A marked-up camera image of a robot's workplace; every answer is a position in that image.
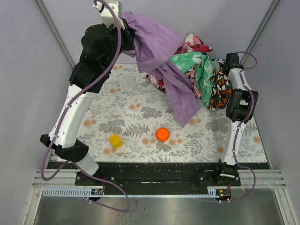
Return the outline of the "black orange camouflage cloth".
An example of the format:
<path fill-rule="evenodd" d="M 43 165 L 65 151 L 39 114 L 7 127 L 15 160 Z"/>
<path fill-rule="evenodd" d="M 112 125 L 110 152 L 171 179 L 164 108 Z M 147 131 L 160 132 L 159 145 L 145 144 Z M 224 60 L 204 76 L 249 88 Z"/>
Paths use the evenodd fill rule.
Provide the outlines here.
<path fill-rule="evenodd" d="M 217 70 L 214 71 L 211 81 L 212 92 L 209 109 L 215 111 L 226 108 L 233 93 L 231 82 L 222 71 Z"/>

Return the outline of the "purple polo shirt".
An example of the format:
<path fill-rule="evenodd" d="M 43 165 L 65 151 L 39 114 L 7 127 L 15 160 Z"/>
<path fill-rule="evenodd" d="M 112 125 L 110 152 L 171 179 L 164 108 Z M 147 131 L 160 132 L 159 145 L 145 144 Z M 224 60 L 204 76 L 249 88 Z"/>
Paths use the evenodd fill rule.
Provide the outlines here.
<path fill-rule="evenodd" d="M 192 82 L 171 62 L 183 37 L 147 15 L 123 12 L 121 17 L 134 31 L 134 49 L 124 54 L 136 58 L 140 73 L 163 80 L 178 122 L 184 127 L 200 110 L 200 105 Z"/>

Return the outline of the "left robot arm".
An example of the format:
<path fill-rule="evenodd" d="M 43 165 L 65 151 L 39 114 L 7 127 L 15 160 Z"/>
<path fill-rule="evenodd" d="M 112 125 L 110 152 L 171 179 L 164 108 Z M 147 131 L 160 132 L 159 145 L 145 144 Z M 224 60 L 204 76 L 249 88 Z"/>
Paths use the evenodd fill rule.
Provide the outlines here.
<path fill-rule="evenodd" d="M 82 53 L 70 76 L 60 116 L 52 131 L 40 137 L 48 150 L 54 150 L 59 158 L 76 164 L 89 175 L 94 175 L 99 166 L 88 154 L 89 147 L 77 139 L 77 134 L 117 58 L 122 51 L 134 48 L 134 31 L 125 19 L 121 22 L 120 28 L 96 24 L 85 31 L 81 39 Z"/>

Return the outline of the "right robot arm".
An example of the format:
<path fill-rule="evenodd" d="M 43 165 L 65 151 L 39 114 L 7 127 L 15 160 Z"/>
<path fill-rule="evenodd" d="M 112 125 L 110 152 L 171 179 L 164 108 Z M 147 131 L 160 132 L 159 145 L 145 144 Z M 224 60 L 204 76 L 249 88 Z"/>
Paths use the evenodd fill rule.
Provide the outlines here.
<path fill-rule="evenodd" d="M 225 73 L 232 84 L 232 95 L 226 107 L 225 115 L 228 118 L 228 132 L 224 152 L 218 161 L 216 181 L 220 186 L 238 182 L 239 165 L 237 156 L 240 142 L 247 123 L 254 115 L 255 106 L 258 100 L 258 92 L 250 88 L 245 71 L 255 68 L 244 67 L 239 61 L 240 52 L 229 53 L 225 60 Z"/>

